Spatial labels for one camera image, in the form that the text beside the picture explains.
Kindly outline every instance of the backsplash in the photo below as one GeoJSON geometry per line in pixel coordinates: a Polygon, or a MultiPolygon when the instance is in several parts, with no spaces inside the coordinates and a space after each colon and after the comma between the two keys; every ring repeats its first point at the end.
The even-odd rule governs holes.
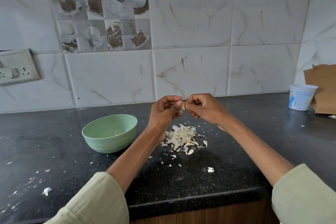
{"type": "Polygon", "coordinates": [[[0,50],[30,48],[42,77],[1,86],[0,112],[287,91],[309,3],[0,1],[0,50]]]}
{"type": "Polygon", "coordinates": [[[310,0],[295,83],[305,83],[303,71],[320,64],[336,64],[336,0],[310,0]]]}

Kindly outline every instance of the plastic container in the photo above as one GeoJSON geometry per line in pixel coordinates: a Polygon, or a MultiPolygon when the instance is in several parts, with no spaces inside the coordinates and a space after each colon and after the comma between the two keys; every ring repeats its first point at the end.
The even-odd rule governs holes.
{"type": "Polygon", "coordinates": [[[308,84],[292,84],[288,107],[294,110],[306,111],[318,86],[308,84]]]}
{"type": "Polygon", "coordinates": [[[137,132],[138,120],[128,114],[99,118],[87,124],[82,135],[95,151],[113,153],[127,147],[137,132]]]}

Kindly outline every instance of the power socket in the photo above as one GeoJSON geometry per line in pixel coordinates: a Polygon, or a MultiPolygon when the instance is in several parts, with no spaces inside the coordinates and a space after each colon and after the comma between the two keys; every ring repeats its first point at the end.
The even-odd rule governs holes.
{"type": "Polygon", "coordinates": [[[40,79],[29,49],[0,52],[0,85],[40,79]]]}

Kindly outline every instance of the bowl rim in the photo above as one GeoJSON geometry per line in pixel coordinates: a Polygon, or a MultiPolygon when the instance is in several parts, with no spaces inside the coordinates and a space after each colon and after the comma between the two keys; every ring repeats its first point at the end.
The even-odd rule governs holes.
{"type": "Polygon", "coordinates": [[[82,129],[82,135],[83,135],[84,137],[86,137],[86,138],[89,138],[89,139],[95,139],[95,140],[99,140],[99,139],[108,139],[108,138],[117,137],[117,136],[120,136],[120,135],[123,135],[123,134],[125,134],[125,133],[130,132],[132,129],[134,129],[134,128],[137,126],[137,124],[138,124],[138,119],[137,119],[135,116],[133,116],[133,115],[130,115],[130,114],[113,114],[113,115],[108,115],[108,116],[104,116],[104,117],[95,119],[95,120],[91,121],[90,123],[86,124],[86,125],[84,126],[84,128],[82,129]],[[121,134],[119,134],[119,135],[116,135],[116,136],[94,138],[94,137],[89,137],[89,136],[84,135],[84,133],[83,133],[84,129],[85,129],[87,126],[89,126],[91,123],[95,122],[96,120],[104,119],[104,118],[106,118],[106,117],[110,117],[110,116],[131,116],[131,117],[135,118],[136,123],[135,123],[135,125],[134,125],[130,130],[128,130],[128,131],[126,131],[126,132],[124,132],[124,133],[121,133],[121,134]]]}

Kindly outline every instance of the light green sleeve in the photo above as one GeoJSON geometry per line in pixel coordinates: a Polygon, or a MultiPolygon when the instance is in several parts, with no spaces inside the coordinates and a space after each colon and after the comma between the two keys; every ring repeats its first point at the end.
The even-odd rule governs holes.
{"type": "Polygon", "coordinates": [[[336,223],[336,193],[305,164],[275,184],[272,208],[282,224],[336,223]]]}
{"type": "Polygon", "coordinates": [[[96,173],[47,224],[128,224],[124,193],[108,173],[96,173]]]}

